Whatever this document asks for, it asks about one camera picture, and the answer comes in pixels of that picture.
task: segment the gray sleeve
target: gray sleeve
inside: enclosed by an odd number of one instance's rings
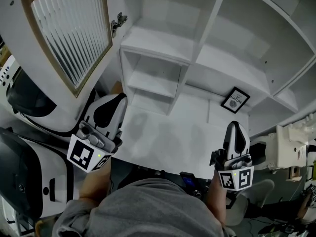
[[[61,237],[63,232],[71,231],[82,236],[95,205],[87,201],[71,200],[53,227],[52,237]]]

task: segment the white shelving unit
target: white shelving unit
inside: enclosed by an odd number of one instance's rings
[[[316,99],[316,0],[124,2],[130,105],[221,128],[238,120],[255,136]],[[220,107],[235,86],[250,95],[237,114]]]

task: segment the metal bracket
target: metal bracket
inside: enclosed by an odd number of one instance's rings
[[[111,29],[112,29],[113,38],[117,35],[118,27],[121,27],[126,21],[127,21],[127,16],[126,15],[123,16],[122,13],[120,12],[118,14],[118,22],[115,22],[115,20],[113,20],[111,22]]]

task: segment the gray sweatshirt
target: gray sweatshirt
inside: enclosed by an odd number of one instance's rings
[[[69,201],[53,237],[227,236],[196,197],[166,179],[145,179],[113,192],[98,207]]]

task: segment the chair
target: chair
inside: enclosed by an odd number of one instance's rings
[[[232,208],[226,211],[226,225],[239,225],[246,214],[249,202],[262,208],[274,187],[274,182],[266,179],[237,192]]]

